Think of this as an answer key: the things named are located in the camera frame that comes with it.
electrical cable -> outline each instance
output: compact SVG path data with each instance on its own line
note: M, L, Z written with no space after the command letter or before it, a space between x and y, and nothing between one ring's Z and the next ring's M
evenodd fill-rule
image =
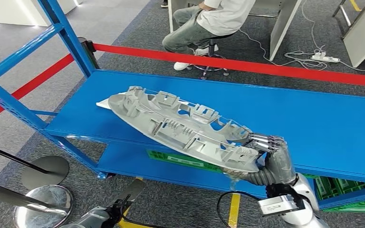
M121 204L121 207L120 207L120 213L121 213L121 216L122 216L122 218L123 218L125 221L130 222L130 223L134 223L134 224L137 224L137 225L140 225L140 226L145 226L145 227L152 227L152 228L167 228L167 227L162 227L162 226L157 226L157 225L145 224L145 223L142 223L142 222L136 222L136 221L133 221L133 220L131 220L131 219L127 218L127 217L124 215L123 211L124 211L124 206L126 205L126 203L127 203L128 199L129 199L129 197L131 197L131 195L130 195L130 194L128 194L128 195L125 197L125 199L123 200L123 202L122 202L122 204Z
M241 194L241 195L248 196L250 198L255 199L256 201L260 201L261 200L260 198L255 197L255 196L253 196L253 195L251 195L249 193L246 193L244 191L228 191L228 192L225 192L225 193L221 194L221 196L219 196L218 203L216 204L216 211L218 212L218 216L219 216L220 220L222 221L222 223L227 228L231 228L231 226L229 226L229 224L223 219L223 217L221 215L221 212L220 212L220 202L221 202L221 199L223 198L223 196L228 195L228 194L233 194L233 193L238 193L238 194Z
M315 36L314 36L314 27L315 27L315 25L316 25L316 22L315 22L315 21L313 21L313 20L311 20L311 19L309 19L309 18L306 16L306 14L304 13L304 5L307 3L307 1L308 1L308 0L305 0L305 1L303 2L302 6L301 6L301 13L303 14L303 17L304 17L307 21L309 21L309 22L313 23L313 25L311 26L311 37L312 37L312 39L313 39L314 45L315 45L315 46L316 46L316 48L317 48L317 49L315 49L315 50L314 50L314 53L305 53L304 51L300 51L300 50L299 50L299 51L293 51L293 52L285 53L285 55L284 55L284 56L285 56L286 58L293 59L293 61L290 61L290 62L288 62L288 63L282 64L282 65L279 65L279 64L276 64L276 63L274 63L273 61L269 60L269 59L266 57L266 55L267 55L267 51L266 51L266 49L264 49L264 48L262 47L261 42L259 42L259 41L258 41L258 40L256 40L256 39L252 39L252 38L249 36L249 34L248 34L248 33L244 32L244 31L243 31L243 30L241 30L241 29L239 29L239 32L241 32L241 33L243 33L244 35L246 35L246 36L247 36L247 38L248 38L249 40L251 40L251 41L253 41L253 42L258 43L258 44L259 44L260 49L264 51L264 55L263 55L262 57L263 57L265 60L267 60L268 62L270 62L270 63L272 63L272 64L274 64L274 65L276 65L276 66L280 66L280 67L281 67L281 66L285 66L285 65L288 65L288 64L291 64L291 63L295 63L295 62L297 62L297 63L301 64L301 66L302 66L302 67L304 67L305 69L310 69L310 68L313 68L313 67L321 67L319 70L324 70L324 69L326 69L326 68L328 67L328 64L327 64L327 63L330 63L330 61L319 61L319 60L313 60L313 59L310 59L310 58L308 58L308 59L303 59L303 58L295 57L295 56L301 56L301 55L315 55L315 54L318 54L318 53L325 52L325 51L322 49L323 47L325 47L325 45L318 46L318 44L317 44L317 42L316 42L316 38L315 38ZM339 60L339 63L341 63L341 64L343 64L343 65L345 65L345 66L347 66L347 67L349 67L349 68L351 68L351 69L357 70L357 71L365 71L365 70L361 70L361 69L354 68L354 67L352 67L352 66L350 66L350 65L348 65L348 64L346 64L346 63L344 63L344 62L342 62L342 61L340 61L340 60Z

white shirt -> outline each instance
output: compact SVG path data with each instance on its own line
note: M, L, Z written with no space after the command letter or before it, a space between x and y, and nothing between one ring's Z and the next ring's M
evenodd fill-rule
M244 24L255 0L205 0L215 10L202 11L197 22L216 36L235 33Z

red barrier tape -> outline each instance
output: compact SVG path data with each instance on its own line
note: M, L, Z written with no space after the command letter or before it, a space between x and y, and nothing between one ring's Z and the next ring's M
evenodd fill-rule
M337 82L337 83L365 86L365 75L339 73L332 71L307 70L304 68L289 67L289 66L279 67L272 64L253 63L253 62L231 60L231 59L208 58L201 56L190 56L185 54L169 53L165 51L147 50L134 47L128 48L128 47L111 46L105 44L94 44L94 47L98 51L106 51L121 55L159 59L172 62L191 63L196 65L220 67L220 68L267 74L267 75L294 77L294 78L310 79L317 81Z
M73 57L71 54L67 54L65 57L60 59L58 62L50 66L48 69L43 71L34 79L27 82L25 85L20 87L18 90L12 93L16 99L21 99L26 94L30 93L32 90L37 88L39 85L47 81L51 78L54 74L58 73L60 70L68 66L71 62L73 62Z

jeans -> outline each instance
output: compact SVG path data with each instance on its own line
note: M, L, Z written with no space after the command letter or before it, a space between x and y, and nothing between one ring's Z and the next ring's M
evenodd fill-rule
M216 35L198 24L196 18L201 12L199 6L179 9L173 14L174 20L180 26L163 39L164 49L170 52L193 55L195 51L188 47L195 44L198 48L209 46L209 40Z

green plastic crate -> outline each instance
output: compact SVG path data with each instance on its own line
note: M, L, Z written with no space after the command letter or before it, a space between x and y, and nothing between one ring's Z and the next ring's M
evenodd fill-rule
M365 201L359 203L351 203L335 208L323 209L325 212L365 212Z
M151 159L160 161L171 162L179 165L185 165L189 167L195 167L203 170L209 170L213 172L222 172L217 165L210 164L199 159L180 154L164 153L159 151L147 150L147 153Z
M344 179L334 179L334 181L336 182L336 186L339 189L341 194L365 189L364 182L358 182L358 181L354 181L354 180L349 181L349 180L344 180Z
M321 200L328 199L341 194L365 189L365 183L353 180L320 177L316 179L317 193ZM334 208L323 209L325 212L358 212L365 213L365 201L346 204Z
M317 184L317 195L320 200L325 200L341 194L336 187L333 178L317 177L315 180Z
M305 174L305 173L303 173L303 176L310 179L317 179L319 177L318 175Z

